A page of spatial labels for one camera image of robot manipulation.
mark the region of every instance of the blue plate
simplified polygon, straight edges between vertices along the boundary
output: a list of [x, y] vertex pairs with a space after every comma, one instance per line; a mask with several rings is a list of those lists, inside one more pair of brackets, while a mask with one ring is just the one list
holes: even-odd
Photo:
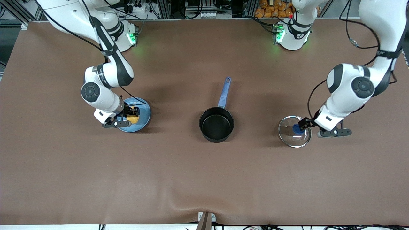
[[149, 104], [143, 100], [142, 98], [137, 97], [138, 100], [143, 101], [144, 103], [146, 103], [145, 105], [139, 105], [141, 104], [140, 101], [136, 100], [133, 97], [127, 98], [124, 100], [124, 102], [126, 102], [128, 105], [131, 104], [137, 104], [137, 106], [139, 107], [139, 120], [136, 124], [132, 124], [131, 126], [128, 127], [119, 127], [120, 130], [127, 132], [127, 133], [133, 133], [133, 132], [137, 132], [141, 129], [143, 129], [147, 123], [149, 122], [149, 120], [151, 119], [151, 108], [149, 107]]

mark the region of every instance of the pan handle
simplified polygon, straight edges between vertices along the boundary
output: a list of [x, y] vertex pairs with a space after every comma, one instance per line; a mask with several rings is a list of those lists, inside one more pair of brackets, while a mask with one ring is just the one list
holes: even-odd
[[220, 96], [218, 107], [225, 108], [226, 107], [226, 100], [227, 94], [229, 93], [231, 83], [231, 77], [226, 77], [225, 84], [223, 86], [222, 95]]

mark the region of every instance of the table surface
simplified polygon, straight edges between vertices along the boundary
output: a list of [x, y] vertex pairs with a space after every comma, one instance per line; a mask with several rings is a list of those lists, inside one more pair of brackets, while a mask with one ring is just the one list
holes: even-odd
[[[343, 22], [313, 29], [291, 52], [251, 20], [145, 23], [124, 54], [135, 71], [126, 89], [153, 116], [124, 133], [103, 129], [80, 96], [84, 70], [103, 62], [99, 51], [30, 23], [0, 82], [0, 223], [184, 223], [211, 211], [224, 224], [409, 224], [402, 56], [398, 83], [345, 119], [352, 136], [314, 136], [301, 149], [278, 137], [283, 117], [307, 116], [311, 90], [334, 66], [375, 54], [351, 46]], [[360, 45], [375, 43], [362, 27], [349, 29]], [[236, 126], [215, 144], [198, 120], [217, 105], [226, 76]], [[312, 111], [328, 96], [320, 87]]]

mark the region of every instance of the brown table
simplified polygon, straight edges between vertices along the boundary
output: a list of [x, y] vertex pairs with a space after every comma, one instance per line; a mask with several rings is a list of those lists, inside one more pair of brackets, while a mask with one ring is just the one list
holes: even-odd
[[[350, 33], [375, 43], [362, 27]], [[0, 223], [183, 223], [211, 211], [224, 224], [407, 225], [403, 57], [399, 82], [345, 119], [352, 136], [314, 136], [293, 149], [277, 135], [283, 117], [307, 116], [309, 93], [335, 65], [374, 54], [351, 46], [337, 20], [318, 20], [296, 52], [273, 46], [250, 20], [148, 22], [125, 53], [136, 73], [126, 88], [149, 101], [153, 117], [142, 132], [124, 133], [101, 128], [80, 96], [84, 70], [102, 55], [30, 23], [0, 82]], [[217, 105], [226, 76], [236, 127], [214, 144], [198, 120]], [[328, 96], [320, 87], [312, 111]]]

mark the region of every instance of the frying pan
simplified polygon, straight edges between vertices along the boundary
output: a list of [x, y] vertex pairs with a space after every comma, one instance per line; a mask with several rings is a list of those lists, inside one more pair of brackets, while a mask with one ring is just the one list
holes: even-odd
[[231, 78], [226, 77], [218, 106], [209, 108], [200, 117], [200, 131], [210, 142], [218, 143], [225, 141], [233, 131], [233, 116], [225, 109], [230, 83]]

